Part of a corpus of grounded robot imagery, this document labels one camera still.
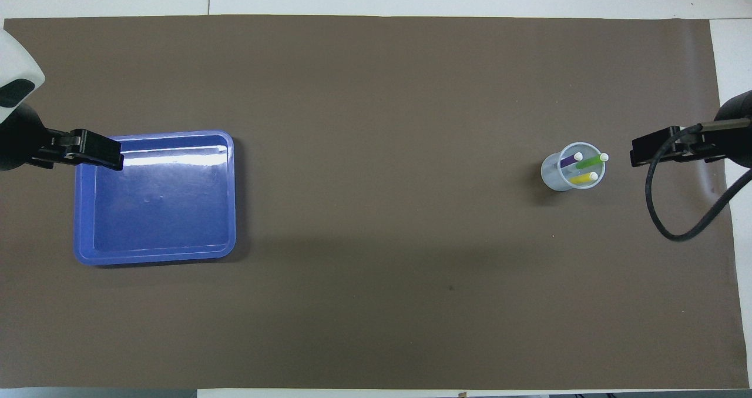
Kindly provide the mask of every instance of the brown paper mat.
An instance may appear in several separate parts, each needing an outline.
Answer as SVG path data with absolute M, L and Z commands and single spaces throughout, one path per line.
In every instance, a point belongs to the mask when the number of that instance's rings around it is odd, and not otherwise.
M 630 141 L 710 120 L 707 21 L 8 20 L 50 128 L 220 128 L 236 250 L 97 269 L 73 169 L 0 173 L 0 387 L 747 387 L 728 211 L 688 243 Z M 550 192 L 572 141 L 604 181 Z M 722 164 L 665 164 L 693 224 Z

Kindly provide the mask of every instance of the blue plastic tray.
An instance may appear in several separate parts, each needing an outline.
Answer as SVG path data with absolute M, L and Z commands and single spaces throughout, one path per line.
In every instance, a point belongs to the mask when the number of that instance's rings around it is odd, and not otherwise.
M 233 138 L 115 136 L 123 171 L 76 168 L 73 251 L 89 266 L 215 259 L 236 242 Z

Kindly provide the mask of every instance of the white table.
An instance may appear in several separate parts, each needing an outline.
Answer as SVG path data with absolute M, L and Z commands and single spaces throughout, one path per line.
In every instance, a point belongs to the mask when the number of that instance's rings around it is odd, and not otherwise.
M 711 19 L 720 102 L 752 89 L 752 0 L 0 0 L 5 18 L 134 15 L 314 14 L 537 18 Z M 710 120 L 714 115 L 707 115 Z M 744 168 L 726 162 L 730 185 Z M 747 368 L 752 367 L 752 188 L 731 201 Z M 464 390 L 200 390 L 201 398 L 247 396 L 457 396 Z M 473 390 L 468 396 L 572 393 L 571 390 Z

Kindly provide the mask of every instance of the marker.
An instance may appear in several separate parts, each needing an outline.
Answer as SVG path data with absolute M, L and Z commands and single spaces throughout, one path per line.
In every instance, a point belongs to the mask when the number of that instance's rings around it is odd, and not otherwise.
M 579 162 L 582 160 L 582 152 L 575 152 L 574 154 L 570 155 L 566 159 L 562 159 L 561 166 L 563 168 L 574 165 L 576 162 Z
M 601 152 L 599 155 L 596 155 L 594 157 L 590 157 L 590 159 L 582 160 L 578 164 L 575 164 L 575 167 L 577 169 L 583 169 L 588 168 L 592 165 L 597 165 L 601 162 L 607 162 L 609 160 L 609 155 L 605 152 Z
M 569 178 L 569 181 L 574 183 L 575 185 L 580 184 L 580 183 L 591 182 L 593 180 L 598 180 L 598 173 L 594 171 L 591 171 L 591 173 L 585 173 L 585 175 L 574 176 L 574 178 Z

